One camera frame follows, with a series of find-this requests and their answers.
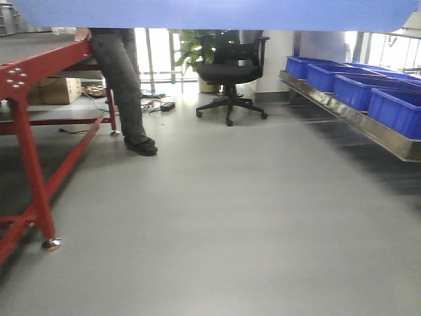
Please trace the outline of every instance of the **table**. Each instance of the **table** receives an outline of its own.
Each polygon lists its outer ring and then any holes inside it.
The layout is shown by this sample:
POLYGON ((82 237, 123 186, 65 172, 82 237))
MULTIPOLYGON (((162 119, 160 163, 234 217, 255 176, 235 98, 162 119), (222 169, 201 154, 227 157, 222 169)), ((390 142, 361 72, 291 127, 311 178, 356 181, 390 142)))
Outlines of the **table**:
POLYGON ((20 215, 0 216, 0 229, 6 230, 0 240, 0 264, 13 251, 28 227, 36 226, 41 229, 43 237, 42 248, 53 251, 60 247, 57 238, 49 201, 59 189, 61 183, 71 171, 101 123, 111 124, 112 133, 116 131, 116 120, 112 93, 107 88, 109 100, 109 118, 95 117, 82 119, 49 119, 30 120, 26 94, 28 88, 40 80, 61 70, 98 70, 97 65, 77 65, 92 55, 89 43, 74 42, 72 36, 57 36, 47 34, 15 34, 0 39, 1 49, 12 49, 16 56, 13 61, 0 65, 0 100, 6 99, 11 108, 12 120, 0 122, 0 135, 17 135, 24 167, 28 174, 33 202, 20 215), (5 45, 5 41, 15 41, 15 46, 5 45), (92 124, 89 131, 69 153, 67 158, 55 173, 45 181, 31 126, 56 124, 92 124))

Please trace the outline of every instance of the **hand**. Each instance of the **hand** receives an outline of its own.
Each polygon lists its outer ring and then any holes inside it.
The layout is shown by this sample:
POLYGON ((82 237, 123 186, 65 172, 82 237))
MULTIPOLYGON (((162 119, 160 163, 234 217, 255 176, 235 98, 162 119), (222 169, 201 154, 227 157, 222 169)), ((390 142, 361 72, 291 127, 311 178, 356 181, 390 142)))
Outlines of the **hand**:
POLYGON ((90 40, 92 37, 91 31, 89 28, 76 28, 76 33, 74 34, 75 41, 84 41, 90 40))

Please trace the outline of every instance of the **person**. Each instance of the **person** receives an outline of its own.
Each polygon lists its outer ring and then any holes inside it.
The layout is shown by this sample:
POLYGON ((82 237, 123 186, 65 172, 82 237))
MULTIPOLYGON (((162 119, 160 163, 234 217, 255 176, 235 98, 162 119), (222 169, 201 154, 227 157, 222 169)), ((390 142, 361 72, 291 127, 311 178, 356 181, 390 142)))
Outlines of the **person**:
POLYGON ((112 88, 126 148, 142 156, 156 155, 155 141, 146 135, 143 127, 134 30, 77 28, 75 40, 88 40, 93 56, 112 88))

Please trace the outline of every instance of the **white wall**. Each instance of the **white wall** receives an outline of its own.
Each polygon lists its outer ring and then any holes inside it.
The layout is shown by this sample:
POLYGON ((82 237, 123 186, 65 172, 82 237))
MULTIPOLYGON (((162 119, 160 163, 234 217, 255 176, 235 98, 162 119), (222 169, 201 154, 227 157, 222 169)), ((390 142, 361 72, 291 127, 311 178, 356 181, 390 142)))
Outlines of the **white wall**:
POLYGON ((270 37, 266 42, 263 77, 251 87, 257 93, 289 91, 279 80, 279 71, 285 70, 287 56, 293 54, 293 31, 264 31, 270 37))
POLYGON ((348 48, 345 42, 345 33, 302 31, 300 56, 345 61, 348 48))

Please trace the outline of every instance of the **power adapter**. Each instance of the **power adapter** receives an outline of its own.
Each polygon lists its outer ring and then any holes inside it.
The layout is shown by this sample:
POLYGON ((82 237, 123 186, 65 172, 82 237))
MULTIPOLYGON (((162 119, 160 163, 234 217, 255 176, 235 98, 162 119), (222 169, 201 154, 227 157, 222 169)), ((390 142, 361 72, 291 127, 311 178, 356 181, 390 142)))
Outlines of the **power adapter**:
POLYGON ((171 111, 175 107, 176 107, 175 102, 165 102, 165 103, 161 104, 161 106, 160 106, 162 112, 171 111))

